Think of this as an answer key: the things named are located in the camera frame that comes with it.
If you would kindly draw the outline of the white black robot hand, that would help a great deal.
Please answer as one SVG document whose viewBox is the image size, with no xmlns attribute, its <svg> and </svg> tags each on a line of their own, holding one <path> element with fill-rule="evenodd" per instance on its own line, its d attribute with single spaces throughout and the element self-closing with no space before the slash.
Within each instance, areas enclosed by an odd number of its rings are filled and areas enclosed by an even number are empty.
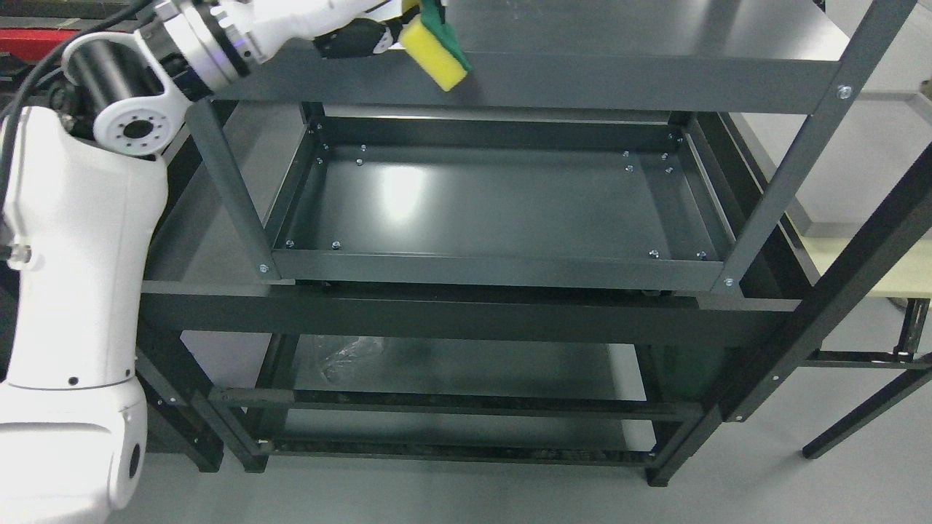
<svg viewBox="0 0 932 524">
<path fill-rule="evenodd" d="M 323 59 L 376 56 L 422 10 L 417 1 L 243 1 L 230 9 L 257 63 L 296 39 L 313 43 Z"/>
</svg>

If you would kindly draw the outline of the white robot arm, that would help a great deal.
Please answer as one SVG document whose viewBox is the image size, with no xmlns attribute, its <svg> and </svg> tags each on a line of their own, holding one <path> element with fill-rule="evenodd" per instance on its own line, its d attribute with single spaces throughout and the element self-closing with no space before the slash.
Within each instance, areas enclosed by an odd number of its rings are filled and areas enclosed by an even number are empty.
<svg viewBox="0 0 932 524">
<path fill-rule="evenodd" d="M 136 342 L 160 150 L 189 106 L 274 53 L 265 1 L 138 1 L 43 57 L 2 120 L 4 255 L 20 275 L 2 381 L 2 521 L 104 523 L 149 440 Z"/>
</svg>

